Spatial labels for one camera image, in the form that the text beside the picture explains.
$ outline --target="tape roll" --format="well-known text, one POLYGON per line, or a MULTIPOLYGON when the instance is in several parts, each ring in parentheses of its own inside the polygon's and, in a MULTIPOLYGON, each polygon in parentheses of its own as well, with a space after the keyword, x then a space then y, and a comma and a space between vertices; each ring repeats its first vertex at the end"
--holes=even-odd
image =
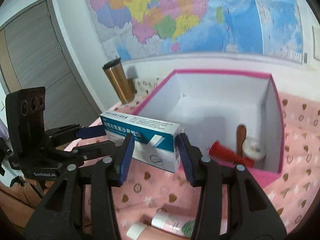
POLYGON ((254 160, 255 162, 261 161, 265 156, 266 152, 261 151, 257 140, 247 137, 242 144, 242 151, 246 157, 254 160))

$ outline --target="pink box rim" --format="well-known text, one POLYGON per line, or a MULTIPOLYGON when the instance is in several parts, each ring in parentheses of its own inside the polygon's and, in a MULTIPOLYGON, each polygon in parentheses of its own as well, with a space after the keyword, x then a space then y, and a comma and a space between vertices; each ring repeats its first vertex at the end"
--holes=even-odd
POLYGON ((175 74, 222 74, 222 75, 240 75, 240 76, 247 76, 259 79, 270 79, 272 87, 276 93, 276 101, 278 112, 281 117, 281 130, 282 130, 282 138, 281 138, 281 149, 280 149, 280 161, 279 161, 279 168, 278 173, 273 173, 269 171, 260 171, 254 168, 250 168, 249 170, 253 173, 259 174, 263 173, 265 175, 270 175, 274 179, 278 179, 282 173, 283 168, 283 155, 284 155, 284 122, 282 118, 282 110, 281 110, 281 103, 278 96, 278 91, 276 88, 276 84, 271 73, 264 73, 264 72, 254 72, 254 71, 244 71, 244 70, 229 70, 229 69, 175 69, 173 70, 161 83, 149 94, 149 96, 141 102, 137 108, 135 108, 132 112, 133 115, 138 115, 141 110, 147 105, 147 103, 160 91, 160 89, 174 76, 175 74))

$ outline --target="gray door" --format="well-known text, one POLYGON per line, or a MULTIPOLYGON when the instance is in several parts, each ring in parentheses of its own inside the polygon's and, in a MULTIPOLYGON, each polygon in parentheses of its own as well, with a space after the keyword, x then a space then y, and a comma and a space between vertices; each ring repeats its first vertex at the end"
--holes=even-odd
POLYGON ((46 88, 44 122, 47 128, 73 123, 87 126, 98 117, 65 60, 46 1, 20 14, 5 26, 4 32, 21 87, 46 88))

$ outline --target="pink bedsheet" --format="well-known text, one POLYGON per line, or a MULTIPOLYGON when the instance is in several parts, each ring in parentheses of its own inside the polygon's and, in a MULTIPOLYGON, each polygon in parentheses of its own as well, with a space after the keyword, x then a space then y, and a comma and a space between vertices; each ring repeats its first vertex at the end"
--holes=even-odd
MULTIPOLYGON (((278 211, 287 232, 291 232, 306 214, 320 183, 320 132, 318 116, 320 103, 288 94, 279 94, 285 122, 285 154, 283 174, 264 189, 278 211)), ((116 111, 131 113, 146 96, 137 97, 127 106, 115 105, 116 111)), ((101 124, 100 119, 92 125, 101 124)), ((107 140, 107 137, 76 140, 66 150, 78 145, 107 140)), ((97 160, 87 161, 92 165, 97 160)), ((150 221, 158 209, 170 213, 195 216, 199 189, 192 188, 185 179, 183 169, 172 174, 132 160, 127 181, 121 188, 113 188, 114 204, 120 233, 127 240, 126 231, 136 221, 150 221)), ((226 230, 226 189, 223 198, 221 232, 226 230)), ((86 192, 85 209, 90 214, 90 188, 86 192)))

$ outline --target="light switch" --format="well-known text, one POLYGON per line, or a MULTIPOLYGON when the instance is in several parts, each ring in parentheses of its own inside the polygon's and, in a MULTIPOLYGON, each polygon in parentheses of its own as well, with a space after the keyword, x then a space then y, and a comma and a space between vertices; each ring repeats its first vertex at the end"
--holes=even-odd
POLYGON ((320 28, 312 27, 314 58, 320 60, 320 28))

